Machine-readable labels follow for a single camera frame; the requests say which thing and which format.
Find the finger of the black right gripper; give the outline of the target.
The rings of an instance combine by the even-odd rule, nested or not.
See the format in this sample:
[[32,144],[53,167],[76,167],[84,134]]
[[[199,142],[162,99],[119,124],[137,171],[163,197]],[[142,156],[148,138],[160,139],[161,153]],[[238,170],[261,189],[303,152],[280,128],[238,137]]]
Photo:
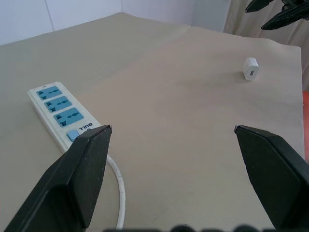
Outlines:
[[300,19],[309,18],[309,4],[301,4],[296,7],[289,8],[276,14],[268,22],[266,22],[262,30],[275,30],[292,24]]
[[268,6],[273,0],[252,0],[245,9],[245,13],[257,12]]

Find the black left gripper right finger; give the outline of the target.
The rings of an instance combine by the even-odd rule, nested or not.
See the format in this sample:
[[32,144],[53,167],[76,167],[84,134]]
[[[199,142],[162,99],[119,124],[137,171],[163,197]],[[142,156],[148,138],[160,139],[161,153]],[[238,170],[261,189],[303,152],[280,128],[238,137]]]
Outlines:
[[276,229],[309,229],[309,164],[280,136],[235,126],[250,183]]

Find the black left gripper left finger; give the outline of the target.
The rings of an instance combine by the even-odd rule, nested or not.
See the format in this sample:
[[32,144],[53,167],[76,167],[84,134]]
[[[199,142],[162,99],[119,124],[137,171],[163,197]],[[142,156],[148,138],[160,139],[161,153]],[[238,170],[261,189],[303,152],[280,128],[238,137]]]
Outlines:
[[42,175],[4,232],[85,232],[107,162],[110,125],[89,129]]

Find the white USB charger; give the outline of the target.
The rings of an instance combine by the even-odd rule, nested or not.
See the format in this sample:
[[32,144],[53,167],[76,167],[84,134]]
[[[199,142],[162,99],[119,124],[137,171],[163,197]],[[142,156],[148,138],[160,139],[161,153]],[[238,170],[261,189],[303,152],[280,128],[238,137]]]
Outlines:
[[255,58],[246,58],[244,64],[243,64],[243,75],[245,80],[247,81],[253,81],[258,73],[259,65]]

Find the white power strip blue sockets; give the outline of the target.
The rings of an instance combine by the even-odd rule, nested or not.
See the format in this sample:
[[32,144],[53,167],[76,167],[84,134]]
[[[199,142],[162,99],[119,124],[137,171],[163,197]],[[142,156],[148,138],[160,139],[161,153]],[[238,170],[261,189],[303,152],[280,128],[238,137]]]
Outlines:
[[63,152],[79,135],[101,126],[60,82],[33,88],[28,96]]

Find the beige curtain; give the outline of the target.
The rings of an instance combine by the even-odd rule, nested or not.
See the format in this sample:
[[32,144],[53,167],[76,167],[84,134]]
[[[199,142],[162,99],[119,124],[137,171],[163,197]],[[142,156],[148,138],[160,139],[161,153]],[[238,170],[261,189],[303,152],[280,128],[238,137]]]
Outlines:
[[285,45],[309,49],[309,21],[298,20],[275,30],[262,30],[261,27],[281,11],[283,3],[274,0],[257,12],[246,13],[251,0],[231,0],[225,21],[225,33],[243,37],[266,38]]

